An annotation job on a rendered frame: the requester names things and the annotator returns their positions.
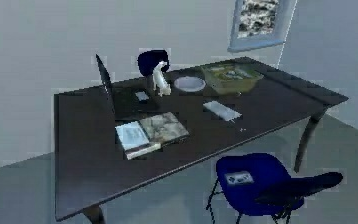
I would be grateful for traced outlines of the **black laptop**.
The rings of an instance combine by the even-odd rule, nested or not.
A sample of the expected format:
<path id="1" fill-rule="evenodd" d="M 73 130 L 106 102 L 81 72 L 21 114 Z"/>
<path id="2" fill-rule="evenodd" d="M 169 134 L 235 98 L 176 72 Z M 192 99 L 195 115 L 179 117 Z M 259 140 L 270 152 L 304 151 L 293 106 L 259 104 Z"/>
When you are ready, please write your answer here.
<path id="1" fill-rule="evenodd" d="M 159 105 L 142 86 L 116 87 L 98 55 L 95 55 L 101 82 L 116 121 L 138 120 L 159 111 Z"/>

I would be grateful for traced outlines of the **grey patterned book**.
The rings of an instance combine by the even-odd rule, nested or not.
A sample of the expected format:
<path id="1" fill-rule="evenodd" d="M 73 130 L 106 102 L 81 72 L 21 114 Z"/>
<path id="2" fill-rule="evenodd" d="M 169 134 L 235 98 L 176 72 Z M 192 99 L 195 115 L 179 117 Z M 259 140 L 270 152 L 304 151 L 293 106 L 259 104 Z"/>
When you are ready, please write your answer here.
<path id="1" fill-rule="evenodd" d="M 140 125 L 152 142 L 161 144 L 168 144 L 189 135 L 184 125 L 171 112 L 141 119 Z"/>

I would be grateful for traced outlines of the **white bowl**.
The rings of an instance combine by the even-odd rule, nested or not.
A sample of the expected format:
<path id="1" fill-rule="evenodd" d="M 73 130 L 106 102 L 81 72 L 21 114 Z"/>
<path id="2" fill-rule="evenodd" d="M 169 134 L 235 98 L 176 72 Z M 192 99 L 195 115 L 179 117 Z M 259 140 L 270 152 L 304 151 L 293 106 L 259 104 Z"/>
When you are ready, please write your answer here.
<path id="1" fill-rule="evenodd" d="M 197 92 L 203 90 L 206 83 L 201 78 L 185 76 L 176 79 L 174 86 L 184 92 Z"/>

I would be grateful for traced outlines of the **white flat remote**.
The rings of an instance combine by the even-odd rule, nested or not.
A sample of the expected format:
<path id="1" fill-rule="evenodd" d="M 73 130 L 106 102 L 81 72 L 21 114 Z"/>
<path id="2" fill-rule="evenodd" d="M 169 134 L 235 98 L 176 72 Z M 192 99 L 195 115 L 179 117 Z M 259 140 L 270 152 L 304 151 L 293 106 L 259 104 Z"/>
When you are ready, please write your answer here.
<path id="1" fill-rule="evenodd" d="M 203 106 L 225 121 L 232 121 L 232 120 L 242 116 L 241 113 L 239 113 L 239 112 L 237 112 L 237 111 L 235 111 L 235 110 L 233 110 L 217 101 L 210 101 L 210 102 L 204 103 Z"/>

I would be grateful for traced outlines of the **pale blue book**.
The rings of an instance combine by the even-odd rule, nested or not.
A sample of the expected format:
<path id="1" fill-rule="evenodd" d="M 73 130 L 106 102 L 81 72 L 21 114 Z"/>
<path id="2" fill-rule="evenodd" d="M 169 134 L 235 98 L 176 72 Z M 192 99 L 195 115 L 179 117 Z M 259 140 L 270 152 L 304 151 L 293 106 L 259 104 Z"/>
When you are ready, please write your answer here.
<path id="1" fill-rule="evenodd" d="M 140 157 L 161 148 L 159 142 L 152 142 L 138 121 L 115 127 L 121 146 L 128 160 Z"/>

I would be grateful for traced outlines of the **blue chair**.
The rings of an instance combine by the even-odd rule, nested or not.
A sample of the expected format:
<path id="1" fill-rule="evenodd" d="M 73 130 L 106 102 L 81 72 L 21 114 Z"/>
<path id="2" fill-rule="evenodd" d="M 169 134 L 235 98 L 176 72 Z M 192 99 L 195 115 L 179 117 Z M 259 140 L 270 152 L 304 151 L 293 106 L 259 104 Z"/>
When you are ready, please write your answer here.
<path id="1" fill-rule="evenodd" d="M 166 50 L 154 49 L 141 53 L 137 58 L 138 68 L 141 75 L 144 77 L 152 75 L 154 68 L 161 61 L 166 62 L 162 71 L 167 72 L 170 67 L 170 61 Z"/>
<path id="2" fill-rule="evenodd" d="M 326 172 L 316 176 L 292 177 L 284 165 L 268 153 L 250 153 L 240 156 L 224 156 L 216 162 L 217 178 L 208 197 L 206 210 L 212 224 L 215 217 L 212 199 L 223 194 L 229 205 L 238 212 L 235 224 L 241 217 L 271 216 L 275 224 L 289 224 L 294 210 L 304 205 L 305 198 L 341 183 L 343 174 Z M 253 177 L 251 184 L 229 185 L 225 175 L 247 171 Z"/>

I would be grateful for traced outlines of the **white game controller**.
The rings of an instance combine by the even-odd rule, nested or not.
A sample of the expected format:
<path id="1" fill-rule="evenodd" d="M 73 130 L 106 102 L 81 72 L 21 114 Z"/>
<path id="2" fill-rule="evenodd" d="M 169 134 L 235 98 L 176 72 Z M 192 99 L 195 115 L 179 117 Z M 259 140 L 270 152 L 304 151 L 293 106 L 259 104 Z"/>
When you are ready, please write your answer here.
<path id="1" fill-rule="evenodd" d="M 225 178 L 229 185 L 251 184 L 254 182 L 253 177 L 247 171 L 227 173 Z"/>

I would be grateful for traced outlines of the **dark brown table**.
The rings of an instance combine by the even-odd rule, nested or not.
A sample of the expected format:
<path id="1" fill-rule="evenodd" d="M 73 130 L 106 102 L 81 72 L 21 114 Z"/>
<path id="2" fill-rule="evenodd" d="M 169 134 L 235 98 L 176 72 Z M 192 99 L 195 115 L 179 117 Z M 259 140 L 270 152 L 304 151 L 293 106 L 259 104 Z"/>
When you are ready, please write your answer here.
<path id="1" fill-rule="evenodd" d="M 117 121 L 101 87 L 54 97 L 55 218 L 99 211 L 102 204 L 225 153 L 303 119 L 309 121 L 298 151 L 304 153 L 325 112 L 346 96 L 248 57 L 237 59 L 263 78 L 247 93 L 220 95 L 174 89 L 155 100 L 186 127 L 184 140 L 128 160 L 118 142 Z M 225 121 L 203 104 L 217 101 L 241 117 Z"/>

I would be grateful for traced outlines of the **framed wall picture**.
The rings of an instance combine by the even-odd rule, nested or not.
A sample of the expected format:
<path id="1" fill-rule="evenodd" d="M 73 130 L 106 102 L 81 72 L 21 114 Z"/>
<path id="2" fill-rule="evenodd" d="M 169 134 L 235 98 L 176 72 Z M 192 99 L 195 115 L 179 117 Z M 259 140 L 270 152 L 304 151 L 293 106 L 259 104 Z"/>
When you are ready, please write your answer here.
<path id="1" fill-rule="evenodd" d="M 235 0 L 228 51 L 238 53 L 286 42 L 298 0 Z"/>

